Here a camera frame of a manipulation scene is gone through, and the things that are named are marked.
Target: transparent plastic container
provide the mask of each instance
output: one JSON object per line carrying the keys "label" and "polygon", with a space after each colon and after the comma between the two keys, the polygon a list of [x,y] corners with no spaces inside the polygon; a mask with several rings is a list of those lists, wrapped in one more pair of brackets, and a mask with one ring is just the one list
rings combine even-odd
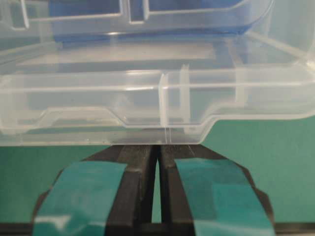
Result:
{"label": "transparent plastic container", "polygon": [[313,0],[1,0],[0,146],[198,144],[220,119],[312,116],[314,12]]}

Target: green tape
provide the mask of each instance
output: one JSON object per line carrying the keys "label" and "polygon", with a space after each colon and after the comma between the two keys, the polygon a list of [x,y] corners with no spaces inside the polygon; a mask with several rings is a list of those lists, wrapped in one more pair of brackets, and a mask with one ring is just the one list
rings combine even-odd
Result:
{"label": "green tape", "polygon": [[243,171],[229,160],[175,160],[196,236],[274,236]]}
{"label": "green tape", "polygon": [[104,236],[125,168],[96,161],[70,165],[42,204],[33,236]]}

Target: teal surface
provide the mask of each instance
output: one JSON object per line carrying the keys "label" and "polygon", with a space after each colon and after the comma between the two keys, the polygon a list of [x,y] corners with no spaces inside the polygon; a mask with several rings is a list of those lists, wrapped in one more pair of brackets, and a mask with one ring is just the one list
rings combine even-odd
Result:
{"label": "teal surface", "polygon": [[[315,117],[222,120],[203,145],[249,169],[276,222],[315,222]],[[0,147],[0,222],[30,222],[58,172],[108,146]],[[160,221],[155,185],[153,220]]]}
{"label": "teal surface", "polygon": [[242,170],[229,160],[175,160],[197,236],[274,236]]}
{"label": "teal surface", "polygon": [[33,236],[104,236],[126,164],[74,162],[43,202]]}

